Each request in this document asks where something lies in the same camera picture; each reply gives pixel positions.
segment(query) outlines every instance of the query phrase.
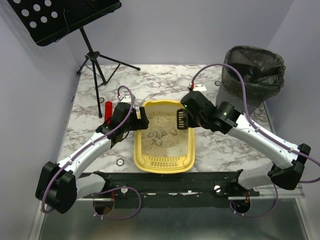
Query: yellow tray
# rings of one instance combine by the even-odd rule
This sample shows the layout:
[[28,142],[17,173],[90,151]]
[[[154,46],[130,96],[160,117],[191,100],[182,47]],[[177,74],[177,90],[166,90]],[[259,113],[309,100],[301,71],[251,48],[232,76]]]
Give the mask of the yellow tray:
[[[171,106],[174,112],[183,108],[183,105],[176,100],[148,100],[142,106],[145,107],[147,114],[149,107],[152,107],[150,109],[154,111],[155,108],[161,109],[161,106],[164,106],[163,110],[168,111],[168,106]],[[187,153],[183,156],[157,157],[143,154],[141,138],[141,130],[136,131],[133,158],[135,165],[143,171],[157,174],[176,174],[188,171],[195,164],[196,142],[193,128],[188,129]]]

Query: gray wall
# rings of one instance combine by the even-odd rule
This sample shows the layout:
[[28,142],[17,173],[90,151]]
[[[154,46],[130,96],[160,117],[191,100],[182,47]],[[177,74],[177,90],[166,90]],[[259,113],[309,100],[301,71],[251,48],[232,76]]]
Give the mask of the gray wall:
[[[287,67],[285,84],[278,96],[268,101],[279,136],[311,146],[311,155],[320,160],[320,1],[296,0],[269,49],[282,55]],[[319,167],[306,163],[304,180],[319,177]],[[320,185],[304,184],[312,221],[320,239]]]
[[9,4],[0,5],[0,238],[28,239],[42,166],[56,161],[77,86],[62,40],[38,47]]
[[[85,30],[94,50],[132,64],[222,62],[235,45],[268,47],[293,1],[121,0],[120,9]],[[84,60],[80,32],[66,40]]]

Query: purple cable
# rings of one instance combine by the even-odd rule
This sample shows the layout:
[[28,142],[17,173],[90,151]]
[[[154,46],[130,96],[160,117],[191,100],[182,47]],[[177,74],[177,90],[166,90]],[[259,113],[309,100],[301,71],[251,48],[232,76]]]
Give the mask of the purple cable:
[[125,118],[123,119],[122,122],[120,122],[120,124],[118,126],[116,126],[114,129],[112,129],[110,132],[106,133],[105,135],[97,138],[96,140],[93,141],[93,143],[89,143],[87,145],[85,145],[83,148],[81,148],[75,155],[73,155],[73,157],[70,158],[69,162],[67,162],[65,165],[63,165],[57,172],[56,174],[51,178],[49,184],[47,185],[45,191],[44,191],[44,194],[43,194],[43,197],[42,197],[42,202],[41,202],[41,210],[43,213],[45,214],[48,214],[48,213],[51,213],[54,209],[51,208],[49,210],[46,210],[46,199],[47,199],[47,196],[48,196],[48,193],[49,193],[49,190],[52,186],[52,184],[55,182],[55,180],[57,179],[57,177],[62,173],[62,171],[67,167],[69,166],[80,154],[82,154],[87,148],[91,147],[93,144],[99,142],[100,140],[104,139],[105,137],[109,136],[110,134],[113,134],[115,131],[117,131],[129,118],[130,114],[131,114],[131,111],[132,111],[132,108],[134,107],[134,96],[132,94],[132,92],[130,91],[130,89],[126,86],[120,86],[118,87],[117,89],[117,93],[118,93],[118,96],[120,95],[120,89],[126,89],[128,92],[129,92],[129,95],[131,97],[131,104],[130,104],[130,108],[129,108],[129,111],[127,113],[127,115],[125,116]]
[[[248,107],[247,107],[247,96],[246,96],[246,87],[245,87],[245,82],[244,79],[242,78],[241,74],[232,66],[225,64],[225,63],[213,63],[210,65],[207,65],[203,68],[201,68],[193,77],[193,79],[191,80],[192,83],[195,82],[196,77],[205,69],[209,68],[209,67],[213,67],[213,66],[223,66],[226,68],[231,69],[232,71],[235,72],[235,74],[238,76],[238,78],[240,79],[241,82],[241,87],[242,87],[242,96],[243,96],[243,104],[244,104],[244,113],[246,116],[247,121],[253,126],[253,128],[255,130],[257,130],[262,136],[266,137],[267,139],[269,139],[270,141],[274,142],[275,144],[279,145],[280,147],[291,151],[290,147],[286,146],[285,144],[283,144],[282,142],[279,142],[278,140],[274,139],[272,136],[269,136],[267,133],[265,133],[264,131],[262,131],[261,129],[258,129],[258,127],[255,125],[255,123],[252,121],[252,119],[250,118],[249,112],[248,112]],[[292,150],[292,153],[297,154],[303,158],[307,158],[309,160],[311,160],[312,162],[314,162],[315,164],[317,164],[320,167],[320,162],[315,160],[313,157],[306,155],[302,152],[299,152],[297,150]],[[300,181],[300,183],[302,184],[311,184],[311,183],[316,183],[320,181],[320,177],[313,179],[313,180],[302,180]]]
[[98,192],[98,193],[94,193],[94,195],[101,195],[101,194],[107,194],[107,193],[110,193],[112,191],[116,191],[116,190],[120,190],[120,189],[129,189],[129,190],[132,190],[136,193],[136,195],[138,196],[138,199],[139,199],[139,206],[138,208],[136,209],[136,211],[134,213],[132,213],[131,215],[129,216],[124,216],[124,217],[112,217],[112,216],[106,216],[106,215],[100,215],[96,212],[96,205],[94,204],[92,206],[92,209],[94,211],[94,216],[98,215],[104,219],[110,219],[110,220],[126,220],[126,219],[130,219],[132,217],[134,217],[135,215],[137,215],[137,213],[140,211],[141,209],[141,196],[139,194],[139,192],[134,189],[133,187],[130,187],[130,186],[120,186],[120,187],[116,187],[116,188],[113,188],[113,189],[110,189],[108,191],[102,191],[102,192]]
[[278,206],[279,203],[279,194],[278,194],[278,190],[276,185],[274,186],[274,191],[275,191],[275,202],[274,205],[266,212],[258,214],[258,215],[249,215],[249,214],[243,214],[240,212],[236,211],[236,206],[235,203],[233,201],[230,201],[229,207],[231,208],[232,212],[236,215],[242,216],[242,217],[246,217],[246,218],[260,218],[260,217],[264,217],[265,215],[268,215],[269,213],[271,213],[273,210],[276,209],[276,207]]

